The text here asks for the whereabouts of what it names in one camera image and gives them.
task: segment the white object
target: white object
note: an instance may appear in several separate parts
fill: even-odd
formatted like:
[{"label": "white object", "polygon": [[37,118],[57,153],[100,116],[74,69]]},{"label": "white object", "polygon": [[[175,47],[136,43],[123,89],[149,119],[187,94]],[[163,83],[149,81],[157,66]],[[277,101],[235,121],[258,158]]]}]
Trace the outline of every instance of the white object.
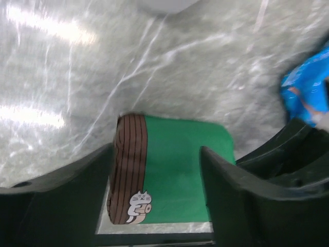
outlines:
[{"label": "white object", "polygon": [[138,0],[143,8],[157,13],[175,14],[195,4],[198,0]]},{"label": "white object", "polygon": [[329,132],[329,112],[321,119],[321,121],[316,125],[317,129],[326,130]]}]

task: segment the marble surface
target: marble surface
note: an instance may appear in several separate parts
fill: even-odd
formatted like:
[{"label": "marble surface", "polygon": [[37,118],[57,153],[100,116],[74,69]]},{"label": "marble surface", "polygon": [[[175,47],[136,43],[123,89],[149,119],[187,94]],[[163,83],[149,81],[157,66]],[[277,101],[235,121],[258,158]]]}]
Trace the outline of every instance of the marble surface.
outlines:
[{"label": "marble surface", "polygon": [[[165,16],[133,0],[0,0],[0,186],[110,142],[132,110],[219,122],[239,158],[284,126],[280,77],[328,23],[326,0],[202,0]],[[100,233],[210,230],[106,220]]]}]

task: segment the white cat drawing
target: white cat drawing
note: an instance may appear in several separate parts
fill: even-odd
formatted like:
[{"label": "white cat drawing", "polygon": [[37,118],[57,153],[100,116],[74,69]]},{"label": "white cat drawing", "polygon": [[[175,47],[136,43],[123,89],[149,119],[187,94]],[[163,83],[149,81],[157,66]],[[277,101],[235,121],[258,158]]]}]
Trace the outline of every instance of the white cat drawing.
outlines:
[{"label": "white cat drawing", "polygon": [[147,191],[144,193],[141,193],[140,191],[134,194],[130,198],[130,207],[128,209],[128,215],[129,219],[127,220],[127,223],[132,224],[134,223],[140,223],[142,220],[145,219],[146,214],[151,211],[151,202],[152,202],[152,197],[148,194]]}]

